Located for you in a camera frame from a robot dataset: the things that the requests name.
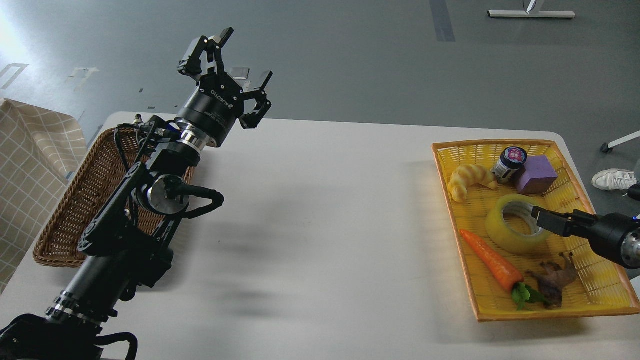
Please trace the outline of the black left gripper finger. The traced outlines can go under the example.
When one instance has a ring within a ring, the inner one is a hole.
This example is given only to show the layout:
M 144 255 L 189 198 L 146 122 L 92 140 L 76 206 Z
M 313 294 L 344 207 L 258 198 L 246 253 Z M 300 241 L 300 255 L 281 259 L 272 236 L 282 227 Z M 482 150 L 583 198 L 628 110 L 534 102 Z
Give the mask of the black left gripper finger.
M 255 102 L 252 111 L 243 113 L 242 116 L 238 118 L 243 129 L 256 129 L 271 109 L 272 103 L 268 100 L 266 87 L 273 75 L 274 73 L 271 70 L 265 71 L 262 74 L 260 86 L 252 91 L 244 92 L 238 97 L 242 101 L 254 100 Z
M 234 28 L 228 27 L 217 36 L 195 38 L 178 62 L 177 71 L 199 82 L 206 76 L 222 76 L 226 73 L 222 59 L 222 48 L 233 36 Z

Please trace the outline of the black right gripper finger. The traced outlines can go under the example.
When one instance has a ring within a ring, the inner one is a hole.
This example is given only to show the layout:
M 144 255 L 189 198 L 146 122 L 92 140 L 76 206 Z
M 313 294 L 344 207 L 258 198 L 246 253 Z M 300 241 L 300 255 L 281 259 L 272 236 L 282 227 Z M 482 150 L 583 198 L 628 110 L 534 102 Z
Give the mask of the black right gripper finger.
M 599 216 L 583 212 L 582 210 L 574 210 L 570 213 L 560 215 L 563 218 L 563 225 L 560 230 L 560 236 L 568 238 L 576 236 L 579 238 L 594 238 L 594 226 L 599 221 Z
M 567 215 L 553 212 L 539 206 L 533 206 L 531 217 L 535 219 L 538 227 L 560 237 L 567 238 L 569 236 L 569 218 Z

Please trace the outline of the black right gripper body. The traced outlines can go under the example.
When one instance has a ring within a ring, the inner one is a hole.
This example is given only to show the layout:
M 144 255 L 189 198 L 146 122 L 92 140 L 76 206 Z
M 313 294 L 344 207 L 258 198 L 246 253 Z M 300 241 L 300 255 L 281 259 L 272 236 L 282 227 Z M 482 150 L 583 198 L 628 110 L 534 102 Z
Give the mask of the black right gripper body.
M 640 262 L 640 223 L 638 218 L 620 213 L 599 217 L 593 227 L 595 237 L 588 237 L 595 254 L 613 263 Z

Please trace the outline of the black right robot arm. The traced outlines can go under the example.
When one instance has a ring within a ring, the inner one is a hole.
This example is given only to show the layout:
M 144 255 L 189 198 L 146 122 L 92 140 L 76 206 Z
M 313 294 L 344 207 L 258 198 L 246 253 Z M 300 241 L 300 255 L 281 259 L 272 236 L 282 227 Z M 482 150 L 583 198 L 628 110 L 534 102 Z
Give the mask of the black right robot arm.
M 639 219 L 621 213 L 597 215 L 575 209 L 560 213 L 533 206 L 535 224 L 560 237 L 586 239 L 599 257 L 628 270 L 640 267 Z

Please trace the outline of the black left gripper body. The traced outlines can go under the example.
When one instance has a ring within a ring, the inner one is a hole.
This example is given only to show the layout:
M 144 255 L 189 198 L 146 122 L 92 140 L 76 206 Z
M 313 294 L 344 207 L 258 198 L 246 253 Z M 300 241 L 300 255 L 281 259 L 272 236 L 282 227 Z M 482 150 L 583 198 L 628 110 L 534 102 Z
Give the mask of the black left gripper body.
M 228 73 L 209 74 L 196 82 L 196 88 L 176 114 L 176 120 L 198 128 L 219 148 L 243 112 L 243 88 Z

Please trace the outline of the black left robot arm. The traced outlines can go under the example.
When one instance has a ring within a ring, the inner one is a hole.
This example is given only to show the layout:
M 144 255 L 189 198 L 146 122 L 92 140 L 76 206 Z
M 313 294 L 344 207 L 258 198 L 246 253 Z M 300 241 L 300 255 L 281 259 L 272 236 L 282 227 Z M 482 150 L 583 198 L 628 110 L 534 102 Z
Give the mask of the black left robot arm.
M 190 43 L 177 70 L 196 87 L 174 120 L 137 116 L 114 128 L 125 173 L 78 239 L 86 259 L 44 317 L 23 314 L 3 328 L 3 360 L 100 360 L 118 342 L 128 344 L 126 359 L 137 357 L 134 334 L 102 335 L 103 324 L 118 315 L 118 301 L 130 301 L 138 287 L 153 287 L 171 269 L 170 242 L 183 219 L 223 205 L 220 192 L 186 178 L 203 149 L 219 148 L 235 122 L 258 127 L 272 106 L 266 95 L 272 71 L 254 89 L 239 83 L 247 71 L 226 71 L 222 49 L 233 32 Z

